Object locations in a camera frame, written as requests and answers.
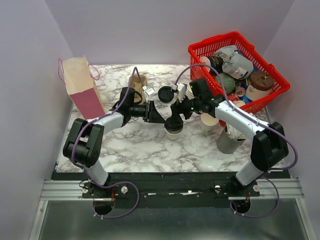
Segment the black coffee cup lid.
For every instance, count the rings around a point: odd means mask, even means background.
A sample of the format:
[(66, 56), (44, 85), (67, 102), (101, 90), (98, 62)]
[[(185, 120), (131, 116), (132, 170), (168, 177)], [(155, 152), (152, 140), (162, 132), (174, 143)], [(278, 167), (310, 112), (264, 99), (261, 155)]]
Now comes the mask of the black coffee cup lid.
[(169, 117), (164, 123), (164, 127), (167, 131), (180, 131), (183, 129), (183, 120), (181, 117)]

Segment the white paper cup stack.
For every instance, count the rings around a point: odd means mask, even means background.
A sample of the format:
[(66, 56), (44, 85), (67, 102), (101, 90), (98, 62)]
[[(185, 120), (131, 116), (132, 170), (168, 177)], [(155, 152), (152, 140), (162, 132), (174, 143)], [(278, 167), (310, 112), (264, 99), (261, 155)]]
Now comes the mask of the white paper cup stack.
[(189, 100), (192, 100), (195, 98), (193, 91), (192, 91), (192, 87), (190, 84), (187, 85), (187, 89), (186, 89), (186, 93), (185, 95), (188, 97)]

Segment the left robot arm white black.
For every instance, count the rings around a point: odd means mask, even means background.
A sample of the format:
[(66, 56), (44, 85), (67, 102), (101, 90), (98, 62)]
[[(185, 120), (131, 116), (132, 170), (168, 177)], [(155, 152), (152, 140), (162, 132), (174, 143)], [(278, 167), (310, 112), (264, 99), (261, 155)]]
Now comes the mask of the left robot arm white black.
[(99, 160), (103, 136), (122, 128), (132, 117), (142, 118), (147, 123), (166, 122), (153, 101), (144, 104), (134, 103), (135, 94), (136, 91), (132, 87), (124, 87), (119, 101), (107, 114), (91, 120), (74, 120), (62, 149), (63, 156), (81, 168), (94, 183), (93, 191), (101, 198), (107, 197), (111, 191), (111, 185), (108, 183), (109, 174)]

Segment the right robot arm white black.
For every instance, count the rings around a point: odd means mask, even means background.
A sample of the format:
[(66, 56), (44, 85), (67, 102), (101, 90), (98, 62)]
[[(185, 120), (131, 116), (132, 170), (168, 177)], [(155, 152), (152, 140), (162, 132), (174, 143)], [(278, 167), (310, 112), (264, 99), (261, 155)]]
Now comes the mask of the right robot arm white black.
[(171, 91), (178, 99), (170, 106), (171, 117), (165, 121), (168, 131), (179, 131), (183, 128), (183, 120), (190, 118), (193, 112), (207, 113), (236, 128), (252, 142), (250, 161), (235, 174), (230, 183), (230, 191), (241, 196), (248, 190), (248, 185), (269, 171), (288, 154), (288, 145), (284, 140), (284, 129), (275, 122), (268, 124), (253, 117), (235, 106), (222, 95), (213, 95), (207, 82), (197, 79), (190, 83), (194, 97), (188, 99), (183, 84), (172, 85)]

